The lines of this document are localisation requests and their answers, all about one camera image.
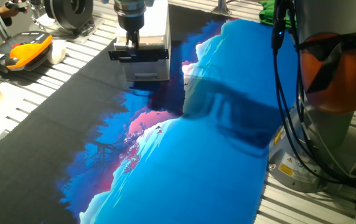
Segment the wire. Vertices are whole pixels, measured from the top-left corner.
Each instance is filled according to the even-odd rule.
[[[302,99],[300,99],[300,100],[301,100],[302,107],[305,109],[306,114],[307,114],[309,120],[311,121],[311,124],[315,124],[314,121],[313,121],[312,118],[311,118],[311,115],[309,114],[309,112],[308,112],[308,110],[307,110],[307,108],[306,108],[306,106],[305,106],[304,101],[303,101]],[[321,140],[321,143],[322,143],[323,147],[325,147],[327,153],[330,155],[330,157],[332,158],[332,160],[333,160],[333,162],[336,164],[336,166],[337,166],[338,168],[340,168],[340,170],[341,170],[343,173],[345,173],[348,177],[356,178],[356,176],[347,173],[347,171],[345,171],[344,168],[342,168],[341,165],[336,161],[336,159],[335,159],[334,156],[332,155],[330,149],[327,147],[325,141],[323,141],[323,138],[322,138],[322,136],[321,136],[321,134],[320,134],[320,132],[319,132],[317,126],[314,126],[314,127],[315,127],[315,132],[316,132],[317,137]]]
[[[231,2],[240,2],[240,1],[238,1],[238,0],[229,0],[229,1],[227,1],[225,4],[229,4],[229,3],[231,3]]]
[[[310,172],[312,175],[324,180],[324,181],[327,181],[327,182],[332,182],[332,183],[335,183],[335,184],[339,184],[340,182],[339,181],[335,181],[335,180],[330,180],[330,179],[326,179],[325,177],[315,173],[312,169],[310,169],[307,165],[305,165],[305,163],[302,161],[302,159],[300,158],[294,144],[293,144],[293,141],[291,139],[291,136],[290,136],[290,133],[293,134],[293,136],[295,135],[295,131],[294,131],[294,128],[292,128],[292,131],[289,130],[288,128],[288,125],[286,124],[286,119],[285,119],[285,115],[284,115],[284,112],[283,112],[283,108],[282,108],[282,102],[281,100],[283,101],[283,104],[284,104],[284,107],[285,109],[287,109],[287,104],[286,104],[286,100],[284,98],[284,93],[282,91],[282,88],[281,88],[281,83],[280,83],[280,78],[279,78],[279,72],[278,72],[278,62],[277,62],[277,51],[276,51],[276,54],[273,55],[273,64],[274,64],[274,72],[275,72],[275,82],[276,82],[276,96],[278,98],[278,106],[279,106],[279,111],[280,111],[280,114],[281,114],[281,118],[283,120],[283,126],[284,126],[284,130],[286,131],[287,133],[287,138],[288,138],[288,141],[290,143],[290,146],[291,148],[293,149],[293,153],[296,155],[298,161],[301,163],[301,165],[306,169],[308,170],[308,172]],[[288,121],[290,123],[291,121],[291,118],[290,118],[290,114],[287,113],[288,115]]]
[[[297,36],[297,30],[296,30],[295,20],[294,20],[295,10],[294,10],[293,2],[288,1],[288,5],[285,5],[285,6],[288,9],[290,23],[292,25],[291,34],[293,35],[293,39],[294,39],[294,42],[295,42],[296,46],[298,46],[299,45],[299,38]],[[293,126],[293,122],[291,121],[290,112],[288,110],[287,103],[286,103],[286,100],[284,98],[283,89],[282,89],[282,86],[281,86],[281,83],[280,83],[280,79],[279,79],[278,66],[277,66],[278,49],[273,49],[273,50],[274,50],[273,51],[274,71],[275,71],[275,80],[276,80],[276,96],[278,98],[279,111],[281,113],[281,117],[282,117],[282,120],[283,120],[283,126],[284,126],[285,131],[288,133],[287,137],[288,137],[288,141],[289,141],[289,143],[291,145],[291,148],[293,150],[293,153],[296,155],[296,157],[298,158],[298,160],[301,163],[301,165],[303,165],[312,175],[314,175],[314,176],[316,176],[316,177],[318,177],[318,178],[320,178],[320,179],[322,179],[322,180],[324,180],[326,182],[332,182],[332,183],[335,183],[335,184],[355,185],[356,184],[356,176],[352,176],[352,175],[348,174],[338,164],[338,162],[334,159],[334,157],[330,153],[330,151],[327,148],[326,144],[324,144],[323,139],[321,138],[321,135],[320,135],[320,133],[318,131],[317,131],[317,135],[321,139],[324,147],[327,149],[328,153],[330,154],[331,158],[334,160],[336,165],[340,168],[341,171],[343,171],[344,174],[346,174],[346,176],[343,176],[342,174],[339,174],[335,170],[330,168],[330,166],[327,165],[319,157],[318,153],[314,152],[315,148],[312,146],[312,144],[310,142],[310,139],[304,138],[304,142],[306,143],[306,146],[307,146],[307,149],[306,149],[303,146],[303,144],[300,141],[300,139],[297,137],[297,134],[296,134],[294,126]],[[297,67],[297,83],[296,83],[296,106],[297,106],[297,113],[299,115],[300,122],[303,124],[303,122],[304,122],[304,110],[306,110],[306,106],[305,106],[304,101],[303,101],[303,99],[304,99],[304,87],[302,85],[302,80],[301,80],[300,57],[299,57],[299,51],[298,50],[297,50],[297,59],[298,59],[298,67]],[[284,115],[284,111],[283,111],[283,108],[282,108],[282,101],[283,101],[283,105],[284,105],[284,110],[285,110],[285,112],[287,114],[287,121],[286,121],[286,117]],[[308,115],[309,119],[311,120],[311,123],[313,123],[312,118],[310,117],[308,112],[307,112],[307,115]],[[291,136],[289,134],[290,131],[289,131],[289,127],[288,127],[287,123],[289,123],[289,127],[291,129],[293,137],[297,141],[297,143],[299,144],[301,149],[321,168],[321,170],[324,173],[326,173],[330,178],[332,178],[334,180],[325,178],[325,177],[315,173],[307,165],[305,165],[305,163],[300,158],[300,156],[299,156],[299,154],[297,152],[297,149],[294,147],[293,140],[291,139]],[[302,133],[303,133],[304,137],[307,137],[307,133],[306,133],[306,130],[304,129],[304,126],[302,126]]]

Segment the black cable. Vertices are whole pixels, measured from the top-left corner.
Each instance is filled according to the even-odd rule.
[[[294,20],[294,16],[295,16],[295,12],[294,12],[294,5],[292,2],[289,2],[289,5],[286,7],[289,9],[289,18],[290,18],[290,22],[293,28],[292,31],[292,35],[295,41],[296,46],[299,45],[299,39],[297,36],[297,30],[296,30],[296,26],[295,26],[295,20]],[[331,169],[327,164],[324,163],[324,161],[319,157],[319,155],[317,155],[317,153],[314,153],[314,148],[312,147],[311,143],[308,141],[306,134],[305,134],[305,130],[302,128],[302,133],[304,135],[304,141],[306,142],[306,145],[308,147],[308,150],[305,149],[305,147],[302,145],[302,143],[300,142],[299,138],[297,137],[295,131],[294,131],[294,126],[293,123],[291,121],[291,117],[289,114],[289,110],[286,104],[286,100],[284,99],[284,93],[283,93],[283,89],[281,87],[281,83],[280,83],[280,79],[279,79],[279,75],[278,75],[278,68],[277,68],[277,54],[278,54],[278,49],[280,48],[279,44],[275,44],[275,49],[274,49],[274,67],[275,67],[275,80],[276,80],[276,94],[278,97],[278,105],[279,105],[279,110],[281,112],[281,116],[282,116],[282,120],[283,120],[283,125],[285,128],[285,131],[288,133],[288,140],[289,143],[293,149],[294,154],[296,155],[296,157],[299,159],[300,163],[313,175],[315,175],[316,177],[321,178],[324,181],[327,182],[333,182],[335,184],[347,184],[347,185],[354,185],[356,184],[356,178],[351,178],[351,177],[347,177],[347,176],[342,176],[341,174],[337,173],[336,171],[334,171],[333,169]],[[297,56],[298,56],[298,65],[300,65],[300,58],[299,58],[299,51],[297,50]],[[303,163],[303,161],[301,160],[301,158],[299,157],[299,154],[296,150],[296,148],[294,147],[294,144],[291,140],[291,137],[289,135],[289,130],[288,130],[288,126],[287,123],[285,121],[285,116],[284,116],[284,112],[281,106],[281,99],[280,99],[280,94],[282,94],[282,100],[283,100],[283,104],[284,104],[284,109],[286,111],[287,114],[287,118],[288,118],[288,123],[290,125],[290,128],[293,130],[292,134],[293,137],[296,139],[297,143],[300,145],[300,147],[302,148],[302,150],[312,159],[315,161],[315,163],[322,169],[322,171],[324,171],[328,176],[330,176],[333,179],[336,180],[330,180],[330,179],[326,179],[325,177],[322,177],[318,174],[316,174],[315,172],[313,172],[310,168],[308,168],[308,166],[305,165],[305,163]],[[299,119],[301,122],[304,121],[304,107],[303,105],[299,105],[299,94],[300,94],[300,99],[304,99],[304,87],[302,85],[302,80],[301,80],[301,68],[300,66],[298,66],[297,69],[297,83],[296,83],[296,106],[297,106],[297,112],[299,115]]]
[[[295,16],[295,13],[294,13],[294,5],[290,5],[289,7],[286,5],[286,8],[288,9],[292,9],[292,10],[289,10],[289,13],[290,16],[291,16],[291,23],[294,24],[293,27],[293,37],[294,37],[294,40],[295,40],[295,43],[296,43],[296,46],[298,45],[298,36],[297,36],[297,32],[296,32],[296,26],[295,26],[295,21],[294,21],[294,16]],[[284,22],[282,19],[277,19],[278,22]],[[282,27],[282,26],[279,26],[279,25],[282,25],[282,24],[275,24],[275,27]],[[308,166],[305,165],[305,163],[303,163],[303,161],[301,160],[301,158],[299,157],[299,154],[296,150],[296,148],[294,147],[294,144],[291,140],[291,137],[289,136],[288,134],[288,140],[289,140],[289,143],[293,149],[293,152],[295,153],[295,155],[297,156],[297,158],[299,159],[300,163],[313,175],[321,178],[322,180],[324,181],[327,181],[327,182],[333,182],[335,184],[348,184],[348,185],[353,185],[354,183],[356,183],[356,179],[349,179],[347,177],[343,177],[342,175],[336,173],[334,170],[332,170],[327,164],[324,164],[324,163],[321,163],[320,159],[317,159],[316,158],[316,153],[311,155],[307,149],[305,149],[305,147],[302,145],[302,143],[300,142],[299,138],[297,137],[297,134],[296,132],[294,131],[294,126],[293,126],[293,122],[291,121],[291,117],[290,117],[290,114],[289,114],[289,110],[288,110],[288,107],[287,107],[287,103],[286,103],[286,100],[284,98],[284,93],[283,93],[283,90],[282,90],[282,87],[281,87],[281,83],[280,83],[280,80],[279,80],[279,75],[278,75],[278,69],[277,69],[277,59],[276,59],[276,56],[278,54],[278,49],[280,48],[281,46],[281,43],[283,41],[283,36],[281,35],[282,32],[284,32],[284,28],[281,28],[282,30],[277,30],[277,32],[273,32],[273,38],[277,39],[277,40],[274,40],[273,39],[273,48],[274,48],[274,67],[275,67],[275,79],[276,79],[276,87],[277,87],[277,96],[278,96],[278,105],[279,105],[279,109],[281,110],[281,116],[282,116],[282,120],[283,120],[283,125],[284,125],[284,128],[286,130],[286,132],[290,133],[289,130],[288,130],[288,127],[287,127],[287,124],[286,124],[286,121],[285,121],[285,116],[284,116],[284,113],[283,113],[283,109],[282,109],[282,106],[281,106],[281,99],[280,99],[280,94],[282,94],[282,101],[283,101],[283,104],[284,104],[284,110],[286,111],[286,114],[288,116],[288,123],[290,125],[290,128],[293,130],[292,134],[293,134],[293,137],[296,139],[297,143],[300,145],[300,147],[303,149],[303,151],[312,159],[312,158],[315,158],[315,162],[318,164],[318,166],[326,173],[328,174],[329,176],[331,176],[333,179],[336,179],[336,180],[330,180],[330,179],[326,179],[325,177],[322,177],[318,174],[316,174],[315,172],[313,172],[310,168],[308,168]],[[300,73],[300,69],[298,68],[298,77],[301,77],[301,73]],[[298,91],[296,92],[296,103],[297,103],[297,107],[299,107],[299,104],[298,104]],[[303,116],[304,112],[303,112],[303,108],[301,107],[301,111],[298,111],[299,112],[299,116]],[[309,148],[309,150],[311,152],[312,151],[312,148],[309,144],[309,141],[306,139],[305,142],[307,143],[307,146]]]
[[[283,104],[285,107],[287,107],[287,104],[286,104],[286,100],[284,99],[284,94],[283,94],[283,91],[282,91],[282,88],[281,88],[281,83],[280,83],[280,78],[279,78],[279,72],[278,72],[278,62],[277,62],[277,53],[273,55],[273,64],[274,64],[274,72],[275,72],[275,82],[276,82],[276,96],[277,96],[277,99],[278,99],[278,106],[279,106],[279,111],[280,111],[280,114],[281,114],[281,118],[283,120],[283,126],[284,126],[284,130],[286,131],[286,136],[288,138],[288,141],[290,143],[290,146],[291,148],[293,149],[293,153],[296,155],[298,161],[301,163],[301,165],[306,169],[308,170],[308,172],[310,172],[312,175],[324,180],[324,181],[328,181],[328,182],[332,182],[332,183],[335,183],[335,184],[339,184],[340,182],[339,181],[335,181],[335,180],[330,180],[330,179],[326,179],[325,177],[315,173],[312,169],[310,169],[307,165],[305,165],[305,163],[302,161],[302,159],[300,158],[297,150],[295,150],[295,146],[293,144],[293,141],[291,140],[291,136],[290,136],[290,133],[293,133],[293,135],[295,135],[295,131],[294,129],[293,132],[290,132],[289,129],[288,129],[288,126],[286,124],[286,119],[285,119],[285,115],[284,115],[284,112],[283,112],[283,109],[282,109],[282,102],[281,102],[281,97],[282,97],[282,101],[283,101]]]
[[[240,2],[240,1],[238,1],[238,0],[230,0],[230,1],[227,1],[225,4],[229,4],[231,2]]]

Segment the yellow warning sticker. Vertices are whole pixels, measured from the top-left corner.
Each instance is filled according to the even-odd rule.
[[[283,163],[280,164],[279,166],[279,170],[281,170],[282,172],[284,172],[285,174],[291,176],[293,174],[293,169],[284,165]]]
[[[283,130],[283,129],[280,129],[280,131],[276,134],[275,139],[274,139],[274,141],[273,141],[273,145],[274,145],[274,146],[278,143],[279,138],[280,138],[280,135],[282,134],[282,130]]]

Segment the white box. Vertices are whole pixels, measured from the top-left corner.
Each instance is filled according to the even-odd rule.
[[[168,49],[171,57],[171,37],[168,0],[155,0],[144,13],[144,26],[139,30],[139,50]],[[126,31],[117,26],[115,50],[126,50]],[[170,79],[170,59],[157,62],[121,63],[127,81],[166,81]]]

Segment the warning label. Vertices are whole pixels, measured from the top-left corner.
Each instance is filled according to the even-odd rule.
[[[277,135],[275,136],[275,139],[274,139],[274,141],[273,141],[274,146],[278,143],[279,137],[280,137],[281,134],[282,134],[282,130],[280,130],[280,131],[277,133]]]
[[[314,166],[311,164],[306,165],[314,172],[317,172],[319,170],[318,166]],[[279,170],[289,175],[290,177],[303,182],[313,184],[317,180],[317,177],[308,172],[308,170],[305,169],[295,157],[290,156],[287,153],[284,153],[283,159],[279,165]]]

